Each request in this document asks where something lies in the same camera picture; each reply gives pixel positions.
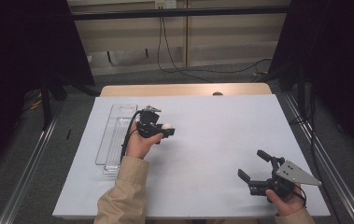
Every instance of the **electrical outlet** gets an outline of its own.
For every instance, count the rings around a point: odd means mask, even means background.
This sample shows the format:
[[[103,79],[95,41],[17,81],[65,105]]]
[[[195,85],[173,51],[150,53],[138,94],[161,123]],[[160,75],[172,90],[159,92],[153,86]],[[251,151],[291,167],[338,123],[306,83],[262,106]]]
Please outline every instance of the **electrical outlet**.
[[[156,0],[156,1],[154,1],[154,8],[155,9],[166,8],[165,7],[165,0]]]
[[[165,8],[177,8],[177,0],[165,0]]]

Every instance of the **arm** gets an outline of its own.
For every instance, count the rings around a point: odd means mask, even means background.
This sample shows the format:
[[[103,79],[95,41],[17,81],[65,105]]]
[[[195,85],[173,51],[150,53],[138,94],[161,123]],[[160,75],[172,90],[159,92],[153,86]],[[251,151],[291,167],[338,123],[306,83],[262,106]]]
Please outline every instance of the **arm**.
[[[161,133],[151,138],[143,138],[134,132],[136,124],[130,130],[126,156],[120,165],[115,187],[98,200],[98,214],[94,223],[145,223],[146,219],[146,181],[149,163],[143,161],[150,147],[159,142]]]
[[[301,194],[298,187],[295,187],[295,192]],[[315,224],[302,200],[296,195],[291,194],[288,199],[281,199],[270,189],[266,191],[266,195],[277,207],[277,224]]]

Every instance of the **clear plastic tray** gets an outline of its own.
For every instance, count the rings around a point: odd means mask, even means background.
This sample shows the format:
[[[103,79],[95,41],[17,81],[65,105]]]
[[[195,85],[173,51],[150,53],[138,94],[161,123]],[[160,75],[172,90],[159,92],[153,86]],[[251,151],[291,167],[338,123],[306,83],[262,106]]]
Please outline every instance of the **clear plastic tray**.
[[[113,105],[95,161],[103,165],[104,175],[117,175],[120,168],[121,145],[137,105]]]

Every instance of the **white table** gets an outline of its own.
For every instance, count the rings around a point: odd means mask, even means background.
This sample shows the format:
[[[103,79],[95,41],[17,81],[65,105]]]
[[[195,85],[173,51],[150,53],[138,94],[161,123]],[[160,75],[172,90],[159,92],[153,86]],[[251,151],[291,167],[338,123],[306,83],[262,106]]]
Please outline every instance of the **white table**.
[[[174,136],[154,146],[146,160],[148,218],[271,217],[265,197],[251,196],[237,176],[243,169],[252,179],[270,177],[271,164],[256,156],[262,149],[285,157],[309,172],[308,165],[274,95],[160,96],[96,98],[78,152],[53,215],[93,218],[98,198],[114,186],[102,175],[95,157],[110,107],[153,105],[159,122],[170,122]],[[318,187],[303,185],[312,216],[330,213]]]

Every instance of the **khaki jacket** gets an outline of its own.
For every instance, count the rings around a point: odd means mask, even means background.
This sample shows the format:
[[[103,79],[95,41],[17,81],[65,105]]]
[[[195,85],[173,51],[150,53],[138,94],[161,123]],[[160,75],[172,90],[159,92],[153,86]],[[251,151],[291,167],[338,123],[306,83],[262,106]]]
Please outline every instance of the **khaki jacket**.
[[[144,224],[146,220],[146,182],[149,163],[124,157],[115,187],[98,200],[95,224]],[[276,217],[277,224],[314,224],[306,209],[287,217]]]

